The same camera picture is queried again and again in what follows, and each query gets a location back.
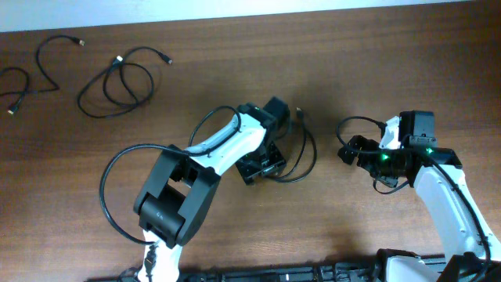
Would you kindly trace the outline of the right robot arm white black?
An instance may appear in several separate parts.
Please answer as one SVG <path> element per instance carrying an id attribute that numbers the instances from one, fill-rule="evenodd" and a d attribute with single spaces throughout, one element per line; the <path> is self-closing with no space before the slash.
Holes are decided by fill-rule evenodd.
<path id="1" fill-rule="evenodd" d="M 437 145 L 434 114 L 403 111 L 377 121 L 381 139 L 361 135 L 343 141 L 338 157 L 369 173 L 392 194 L 409 186 L 424 202 L 444 248 L 443 269 L 433 269 L 411 251 L 380 249 L 371 266 L 354 266 L 366 281 L 498 281 L 500 241 L 467 186 L 455 151 Z"/>

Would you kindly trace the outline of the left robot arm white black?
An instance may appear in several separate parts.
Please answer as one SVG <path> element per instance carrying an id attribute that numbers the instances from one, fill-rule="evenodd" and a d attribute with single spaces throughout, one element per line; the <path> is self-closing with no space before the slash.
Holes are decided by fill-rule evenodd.
<path id="1" fill-rule="evenodd" d="M 148 241 L 135 280 L 178 279 L 182 248 L 200 229 L 229 168 L 236 166 L 246 184 L 285 168 L 275 141 L 289 116 L 289 107 L 276 97 L 263 107 L 247 103 L 203 142 L 183 152 L 173 145 L 161 151 L 133 206 Z"/>

